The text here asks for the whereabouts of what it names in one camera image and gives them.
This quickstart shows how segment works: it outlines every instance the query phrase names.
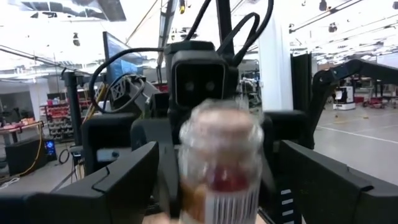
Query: jar lid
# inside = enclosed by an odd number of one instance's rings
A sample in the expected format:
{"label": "jar lid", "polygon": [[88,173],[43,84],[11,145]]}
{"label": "jar lid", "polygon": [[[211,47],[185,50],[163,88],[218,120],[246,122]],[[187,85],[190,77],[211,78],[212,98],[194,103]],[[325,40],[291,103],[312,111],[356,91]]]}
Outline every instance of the jar lid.
{"label": "jar lid", "polygon": [[192,128],[202,137],[222,138],[225,141],[247,139],[254,122],[247,111],[232,108],[209,108],[192,118]]}

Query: white pillar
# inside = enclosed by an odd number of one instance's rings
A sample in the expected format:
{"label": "white pillar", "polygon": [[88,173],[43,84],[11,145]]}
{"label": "white pillar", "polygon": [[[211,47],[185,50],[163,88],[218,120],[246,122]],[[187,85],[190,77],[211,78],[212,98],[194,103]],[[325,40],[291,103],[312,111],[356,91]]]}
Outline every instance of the white pillar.
{"label": "white pillar", "polygon": [[32,101],[35,120],[40,120],[40,105],[47,104],[47,94],[49,93],[49,84],[47,80],[37,80],[37,83],[29,84],[30,100]]}
{"label": "white pillar", "polygon": [[268,26],[258,39],[263,111],[293,109],[289,23],[284,5],[289,5],[287,0],[275,0]]}

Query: ceiling light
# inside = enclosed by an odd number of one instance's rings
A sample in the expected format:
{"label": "ceiling light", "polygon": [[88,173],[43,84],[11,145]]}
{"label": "ceiling light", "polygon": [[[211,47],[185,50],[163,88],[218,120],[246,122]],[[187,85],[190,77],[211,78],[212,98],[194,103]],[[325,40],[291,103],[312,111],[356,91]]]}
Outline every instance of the ceiling light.
{"label": "ceiling light", "polygon": [[337,31],[336,23],[335,23],[335,22],[332,22],[332,23],[329,25],[328,30],[329,30],[329,32],[336,32],[336,31]]}
{"label": "ceiling light", "polygon": [[325,12],[327,9],[328,3],[326,2],[326,0],[321,0],[321,2],[319,3],[319,10]]}
{"label": "ceiling light", "polygon": [[79,46],[80,46],[80,41],[79,41],[78,33],[73,33],[73,44],[74,44],[76,47],[79,47]]}

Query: blue light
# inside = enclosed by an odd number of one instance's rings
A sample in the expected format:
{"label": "blue light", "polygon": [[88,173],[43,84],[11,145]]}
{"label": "blue light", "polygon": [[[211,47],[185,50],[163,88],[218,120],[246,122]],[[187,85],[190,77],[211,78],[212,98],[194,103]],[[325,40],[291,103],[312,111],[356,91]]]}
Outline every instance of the blue light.
{"label": "blue light", "polygon": [[51,148],[54,146],[54,143],[52,141],[47,141],[47,147]]}

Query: ceiling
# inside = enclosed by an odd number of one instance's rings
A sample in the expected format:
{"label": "ceiling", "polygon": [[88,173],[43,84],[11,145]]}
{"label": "ceiling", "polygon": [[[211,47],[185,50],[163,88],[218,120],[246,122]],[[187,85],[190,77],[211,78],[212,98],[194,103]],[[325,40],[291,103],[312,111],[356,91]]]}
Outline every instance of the ceiling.
{"label": "ceiling", "polygon": [[[174,18],[173,29],[177,32],[183,27],[191,27],[204,2],[186,1],[189,7],[185,13],[176,13]],[[220,41],[215,2],[211,2],[199,25],[197,39],[212,41],[217,47]],[[397,50],[396,28],[381,30],[398,22],[398,11],[391,7],[392,0],[326,2],[331,8],[357,3],[311,24],[307,23],[308,20],[327,13],[319,10],[320,0],[289,1],[284,8],[285,19],[292,29],[302,27],[290,34],[293,53],[311,51],[320,62],[339,62],[350,57],[373,57]],[[230,0],[233,26],[250,12],[263,18],[266,4],[266,0]],[[165,0],[0,1],[0,50],[8,47],[51,61],[70,62],[71,65],[104,59],[102,31],[127,40],[152,5],[153,9],[128,42],[131,47],[157,47],[160,8],[165,5]],[[335,32],[329,32],[330,24],[337,27]],[[236,51],[244,44],[250,26],[251,22],[248,22],[234,38]],[[74,33],[80,40],[78,47],[73,44]],[[4,52],[0,52],[0,60],[3,62],[0,70],[20,65],[34,67],[39,63]]]}
{"label": "ceiling", "polygon": [[[137,7],[133,0],[0,1],[0,49],[14,49],[56,62],[88,63],[104,59],[102,32],[108,31],[125,41],[154,2],[140,1]],[[85,13],[76,15],[70,9],[74,12],[85,9]],[[97,14],[87,13],[87,9]],[[53,14],[49,16],[48,13],[53,12],[57,13],[56,17]],[[129,45],[157,46],[159,18],[160,1],[138,28]],[[156,30],[156,35],[146,35],[153,30]],[[80,46],[73,43],[75,37],[78,37]],[[0,52],[0,60],[7,61],[0,65],[0,70],[39,63],[4,52]]]}
{"label": "ceiling", "polygon": [[[331,7],[340,4],[348,7],[320,16],[319,0],[295,6],[299,14],[312,13],[312,16],[291,22],[290,45],[294,54],[312,52],[319,63],[341,63],[351,58],[370,59],[398,51],[398,10],[392,7],[394,1],[326,1]],[[305,26],[316,16],[323,19]]]}

